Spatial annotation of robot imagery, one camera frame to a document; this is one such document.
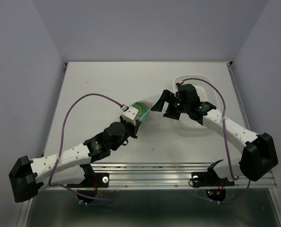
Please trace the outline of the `clear zip top bag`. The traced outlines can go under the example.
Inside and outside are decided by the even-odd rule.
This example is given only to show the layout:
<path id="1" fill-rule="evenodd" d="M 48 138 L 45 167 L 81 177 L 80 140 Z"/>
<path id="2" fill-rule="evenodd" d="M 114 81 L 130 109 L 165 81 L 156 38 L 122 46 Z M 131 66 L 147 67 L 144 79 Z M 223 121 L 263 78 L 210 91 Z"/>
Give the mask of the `clear zip top bag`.
<path id="1" fill-rule="evenodd" d="M 151 96 L 131 104 L 132 107 L 139 111 L 139 115 L 137 117 L 139 121 L 145 122 L 149 120 L 151 108 L 157 103 L 158 99 L 158 96 Z"/>

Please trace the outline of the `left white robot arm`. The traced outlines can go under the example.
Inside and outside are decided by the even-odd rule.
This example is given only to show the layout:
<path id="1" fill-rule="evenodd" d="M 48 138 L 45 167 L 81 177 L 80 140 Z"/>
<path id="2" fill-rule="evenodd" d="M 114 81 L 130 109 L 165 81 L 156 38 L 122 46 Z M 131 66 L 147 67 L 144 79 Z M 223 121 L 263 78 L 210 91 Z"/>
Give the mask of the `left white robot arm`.
<path id="1" fill-rule="evenodd" d="M 129 122 L 121 117 L 119 122 L 72 149 L 41 158 L 20 157 L 9 173 L 15 202 L 27 201 L 47 187 L 93 186 L 96 177 L 91 163 L 127 145 L 130 137 L 137 139 L 140 125 L 140 120 Z"/>

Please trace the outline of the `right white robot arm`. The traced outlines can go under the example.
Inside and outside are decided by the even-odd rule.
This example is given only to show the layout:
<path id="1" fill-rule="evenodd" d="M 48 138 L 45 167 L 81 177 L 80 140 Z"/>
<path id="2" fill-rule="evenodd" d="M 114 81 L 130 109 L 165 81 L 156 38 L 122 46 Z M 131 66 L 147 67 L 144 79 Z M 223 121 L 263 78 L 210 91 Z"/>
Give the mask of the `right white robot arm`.
<path id="1" fill-rule="evenodd" d="M 207 171 L 198 172 L 194 187 L 217 186 L 228 177 L 244 176 L 257 182 L 278 164 L 273 138 L 268 133 L 258 134 L 225 117 L 213 104 L 202 102 L 196 88 L 191 84 L 177 84 L 177 92 L 164 90 L 151 111 L 161 112 L 165 103 L 168 107 L 164 117 L 178 120 L 181 114 L 223 136 L 240 153 L 239 160 L 218 160 Z"/>

